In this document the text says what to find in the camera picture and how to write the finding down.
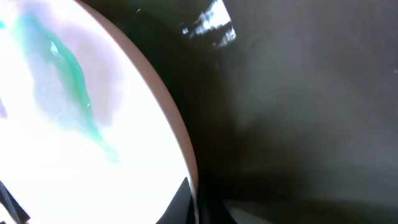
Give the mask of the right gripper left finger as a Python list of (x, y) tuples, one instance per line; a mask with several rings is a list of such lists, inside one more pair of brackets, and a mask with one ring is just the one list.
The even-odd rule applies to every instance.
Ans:
[(184, 178), (165, 213), (156, 224), (195, 224), (192, 192)]

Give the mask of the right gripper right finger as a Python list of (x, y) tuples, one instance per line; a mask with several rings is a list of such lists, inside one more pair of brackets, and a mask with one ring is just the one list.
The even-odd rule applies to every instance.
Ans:
[(198, 189), (199, 224), (237, 224), (215, 189), (203, 184)]

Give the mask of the white plate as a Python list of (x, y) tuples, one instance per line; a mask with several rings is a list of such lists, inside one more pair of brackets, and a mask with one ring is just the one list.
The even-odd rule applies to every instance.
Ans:
[(1, 182), (31, 223), (157, 223), (198, 175), (141, 51), (80, 1), (1, 2)]

